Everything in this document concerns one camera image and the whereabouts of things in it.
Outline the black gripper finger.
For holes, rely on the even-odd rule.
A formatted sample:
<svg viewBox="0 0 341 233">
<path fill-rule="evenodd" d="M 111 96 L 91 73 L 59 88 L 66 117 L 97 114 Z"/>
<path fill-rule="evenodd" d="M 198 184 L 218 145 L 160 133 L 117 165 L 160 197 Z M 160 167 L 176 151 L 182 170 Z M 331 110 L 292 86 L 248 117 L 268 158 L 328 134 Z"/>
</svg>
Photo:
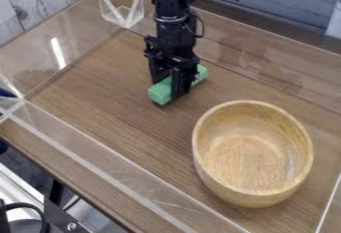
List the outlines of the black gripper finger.
<svg viewBox="0 0 341 233">
<path fill-rule="evenodd" d="M 153 83 L 158 84 L 172 75 L 172 60 L 150 58 L 150 72 Z"/>
<path fill-rule="evenodd" d="M 197 67 L 174 67 L 170 71 L 170 97 L 177 100 L 190 92 L 192 83 L 196 81 Z"/>
</svg>

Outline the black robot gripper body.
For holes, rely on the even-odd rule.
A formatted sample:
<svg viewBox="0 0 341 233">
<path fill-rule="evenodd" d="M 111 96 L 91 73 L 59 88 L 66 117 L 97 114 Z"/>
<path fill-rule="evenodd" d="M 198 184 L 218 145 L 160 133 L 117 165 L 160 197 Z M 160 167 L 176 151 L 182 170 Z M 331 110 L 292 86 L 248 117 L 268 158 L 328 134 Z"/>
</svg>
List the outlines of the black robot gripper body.
<svg viewBox="0 0 341 233">
<path fill-rule="evenodd" d="M 197 17 L 156 17 L 154 20 L 157 34 L 145 37 L 149 62 L 150 58 L 170 59 L 172 69 L 197 67 L 198 57 L 193 51 L 200 38 Z"/>
</svg>

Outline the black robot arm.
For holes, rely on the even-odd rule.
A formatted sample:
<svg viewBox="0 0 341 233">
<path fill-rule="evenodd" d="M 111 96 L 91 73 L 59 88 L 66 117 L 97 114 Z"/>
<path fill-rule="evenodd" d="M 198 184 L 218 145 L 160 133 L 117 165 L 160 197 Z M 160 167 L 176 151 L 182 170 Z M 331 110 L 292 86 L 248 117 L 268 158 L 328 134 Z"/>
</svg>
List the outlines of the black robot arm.
<svg viewBox="0 0 341 233">
<path fill-rule="evenodd" d="M 157 85 L 170 78 L 170 98 L 185 96 L 197 81 L 200 58 L 194 53 L 197 40 L 205 29 L 192 8 L 194 0 L 152 0 L 156 6 L 154 21 L 157 35 L 146 36 L 145 54 L 150 62 L 150 73 Z"/>
</svg>

